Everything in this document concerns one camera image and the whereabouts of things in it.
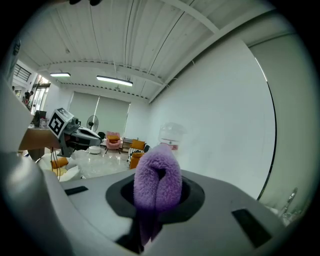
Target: purple plush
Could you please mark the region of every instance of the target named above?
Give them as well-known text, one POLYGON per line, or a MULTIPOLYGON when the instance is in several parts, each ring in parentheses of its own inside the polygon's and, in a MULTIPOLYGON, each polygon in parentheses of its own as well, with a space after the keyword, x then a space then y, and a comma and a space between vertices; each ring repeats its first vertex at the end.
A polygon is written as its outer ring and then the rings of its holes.
POLYGON ((168 145, 160 144, 141 157, 134 175, 133 198, 143 246, 159 228, 158 214, 179 204, 181 190, 180 167, 168 145))

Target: orange cushion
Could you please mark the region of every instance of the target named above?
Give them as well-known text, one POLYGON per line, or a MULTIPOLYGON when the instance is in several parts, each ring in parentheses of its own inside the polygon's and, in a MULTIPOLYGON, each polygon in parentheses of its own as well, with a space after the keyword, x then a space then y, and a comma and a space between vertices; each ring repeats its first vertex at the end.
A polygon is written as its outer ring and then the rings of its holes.
POLYGON ((109 139, 109 142, 111 144, 116 144, 116 143, 118 143, 118 139, 109 139))
POLYGON ((62 166, 66 166, 68 164, 68 160, 65 157, 58 158, 58 161, 51 161, 51 165, 53 169, 61 168, 62 166))
POLYGON ((137 150, 144 150, 145 149, 145 142, 133 139, 132 144, 131 144, 131 148, 137 149, 137 150))
POLYGON ((106 137, 108 138, 109 141, 120 140, 120 138, 117 135, 107 135, 106 137))
POLYGON ((141 153, 141 152, 135 152, 132 154, 133 158, 140 158, 144 155, 145 153, 141 153))

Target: white floor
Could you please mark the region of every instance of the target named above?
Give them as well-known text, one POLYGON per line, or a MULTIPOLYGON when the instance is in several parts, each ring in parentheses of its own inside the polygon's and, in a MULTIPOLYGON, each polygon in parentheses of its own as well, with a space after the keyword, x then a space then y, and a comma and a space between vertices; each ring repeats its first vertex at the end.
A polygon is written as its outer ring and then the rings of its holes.
POLYGON ((85 178, 100 177, 129 170, 128 153, 100 148, 100 154, 91 154, 88 151, 75 151, 71 157, 76 160, 81 175, 85 178))

